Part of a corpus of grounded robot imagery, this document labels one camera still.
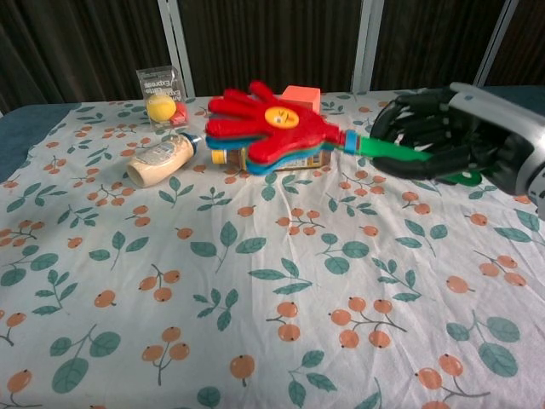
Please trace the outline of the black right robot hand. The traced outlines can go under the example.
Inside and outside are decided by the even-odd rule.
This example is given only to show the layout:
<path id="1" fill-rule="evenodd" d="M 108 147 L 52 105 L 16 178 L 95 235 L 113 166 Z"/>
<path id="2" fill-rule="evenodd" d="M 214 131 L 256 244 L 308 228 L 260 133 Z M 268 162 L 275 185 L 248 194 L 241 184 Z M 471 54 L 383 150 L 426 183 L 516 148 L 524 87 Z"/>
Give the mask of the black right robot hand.
<path id="1" fill-rule="evenodd" d="M 377 115 L 370 136 L 431 153 L 430 164 L 378 159 L 405 179 L 444 179 L 477 170 L 501 191 L 544 199 L 544 105 L 525 93 L 490 92 L 465 83 L 401 94 Z"/>

